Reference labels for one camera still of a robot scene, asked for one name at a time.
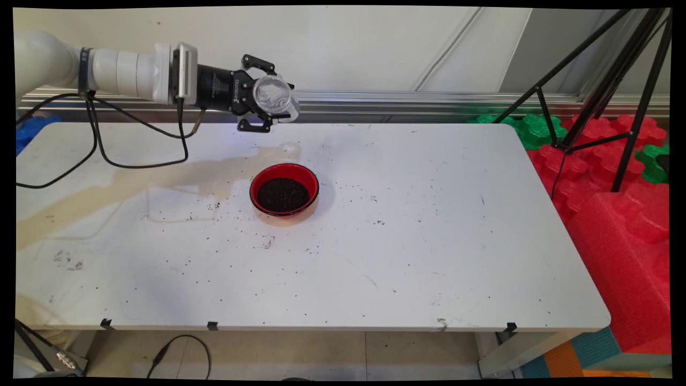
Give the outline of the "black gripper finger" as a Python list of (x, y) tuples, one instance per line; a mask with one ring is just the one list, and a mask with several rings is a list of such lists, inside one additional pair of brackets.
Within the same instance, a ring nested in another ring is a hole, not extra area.
[(276, 76), (277, 75), (277, 73), (275, 71), (275, 65), (274, 64), (269, 63), (263, 59), (257, 58), (255, 56), (248, 55), (248, 54), (243, 55), (242, 68), (244, 70), (256, 68), (256, 69), (259, 69), (260, 71), (263, 71), (268, 76)]
[[(260, 124), (252, 124), (248, 117), (256, 117), (260, 120)], [(237, 129), (240, 132), (269, 133), (272, 125), (272, 116), (262, 110), (239, 115), (237, 117)]]

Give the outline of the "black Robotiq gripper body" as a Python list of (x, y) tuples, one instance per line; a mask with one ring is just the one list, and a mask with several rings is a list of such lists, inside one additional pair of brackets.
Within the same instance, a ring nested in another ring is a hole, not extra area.
[(199, 64), (197, 107), (236, 116), (257, 113), (252, 88), (255, 79), (243, 70), (228, 70)]

